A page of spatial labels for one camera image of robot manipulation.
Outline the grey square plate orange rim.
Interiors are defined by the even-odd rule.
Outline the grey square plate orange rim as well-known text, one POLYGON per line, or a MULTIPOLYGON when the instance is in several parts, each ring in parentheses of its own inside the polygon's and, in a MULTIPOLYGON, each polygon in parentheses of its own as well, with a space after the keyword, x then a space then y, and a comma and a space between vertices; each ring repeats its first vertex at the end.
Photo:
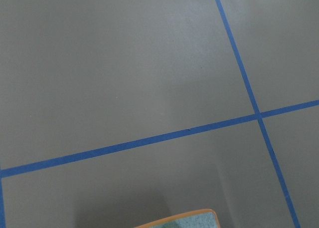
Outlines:
POLYGON ((138 228, 220 228, 217 214, 212 209, 200 209, 149 222, 138 228))

